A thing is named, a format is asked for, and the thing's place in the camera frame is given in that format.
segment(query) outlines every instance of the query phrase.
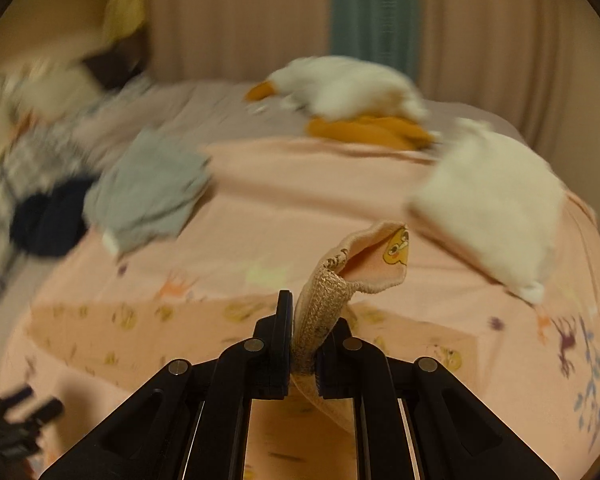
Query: light blue cloth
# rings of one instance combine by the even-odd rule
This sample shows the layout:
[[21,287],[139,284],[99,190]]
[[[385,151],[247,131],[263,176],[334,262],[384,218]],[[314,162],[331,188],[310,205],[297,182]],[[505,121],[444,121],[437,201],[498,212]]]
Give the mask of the light blue cloth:
[[332,0],[331,53],[418,75],[419,0]]
[[127,253],[157,237],[176,237],[209,181],[207,157],[145,129],[84,200],[105,247]]

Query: folded gray shirt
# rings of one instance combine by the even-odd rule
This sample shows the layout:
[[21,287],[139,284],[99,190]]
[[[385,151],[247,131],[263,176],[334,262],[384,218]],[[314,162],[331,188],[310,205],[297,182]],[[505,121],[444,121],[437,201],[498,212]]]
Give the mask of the folded gray shirt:
[[145,129],[89,190],[84,215],[119,255],[176,237],[209,181],[207,157]]

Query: bedsheet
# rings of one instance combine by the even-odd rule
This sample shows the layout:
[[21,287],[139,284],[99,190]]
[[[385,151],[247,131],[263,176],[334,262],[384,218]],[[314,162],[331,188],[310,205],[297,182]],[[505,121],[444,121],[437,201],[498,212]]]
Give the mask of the bedsheet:
[[[297,296],[345,235],[408,223],[404,203],[431,169],[417,154],[316,139],[206,151],[215,185],[177,240],[116,262],[91,232],[20,319],[0,389],[27,380],[67,410],[45,432],[44,465],[168,359],[201,362],[250,336],[275,293]],[[600,238],[574,196],[555,260],[534,309],[413,232],[404,283],[354,296],[344,314],[393,357],[439,359],[562,480],[580,480],[600,453]],[[254,403],[246,464],[248,479],[350,479],[353,439],[293,392]]]

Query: duck plush toy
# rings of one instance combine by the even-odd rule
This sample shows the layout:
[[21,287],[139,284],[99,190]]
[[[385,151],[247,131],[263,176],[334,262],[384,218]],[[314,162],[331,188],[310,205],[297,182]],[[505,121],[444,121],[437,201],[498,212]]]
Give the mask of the duck plush toy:
[[245,96],[259,101],[284,96],[283,106],[305,108],[314,137],[420,150],[434,136],[420,123],[429,111],[404,74],[378,63],[344,56],[301,57],[271,73]]

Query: teal curtain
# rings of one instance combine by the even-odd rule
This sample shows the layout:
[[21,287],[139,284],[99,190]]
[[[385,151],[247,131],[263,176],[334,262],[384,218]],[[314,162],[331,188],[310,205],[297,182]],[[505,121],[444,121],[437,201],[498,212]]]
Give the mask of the teal curtain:
[[418,75],[419,0],[332,0],[331,52]]

